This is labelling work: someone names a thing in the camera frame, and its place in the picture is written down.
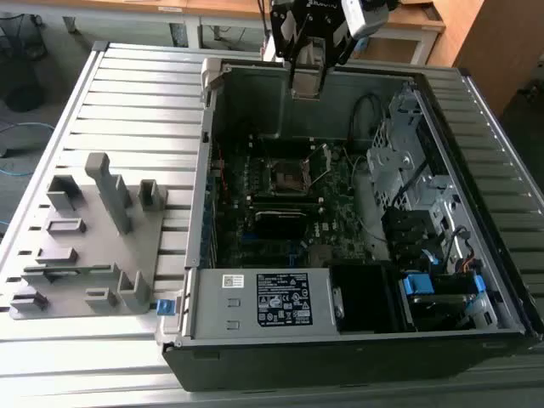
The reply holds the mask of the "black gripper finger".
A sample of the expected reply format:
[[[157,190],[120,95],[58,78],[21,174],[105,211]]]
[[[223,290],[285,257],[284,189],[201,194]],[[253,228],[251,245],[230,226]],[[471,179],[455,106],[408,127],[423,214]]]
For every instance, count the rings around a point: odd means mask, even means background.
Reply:
[[[298,64],[298,56],[307,44],[307,19],[301,24],[291,10],[274,11],[274,43],[275,55],[283,59],[284,66],[289,71],[289,88],[292,88]]]
[[[324,87],[328,71],[333,69],[336,65],[344,65],[348,61],[358,42],[357,39],[354,39],[351,36],[346,21],[343,21],[335,29],[328,26],[326,28],[326,33],[323,35],[323,39],[323,55],[319,69],[319,92],[321,92]]]

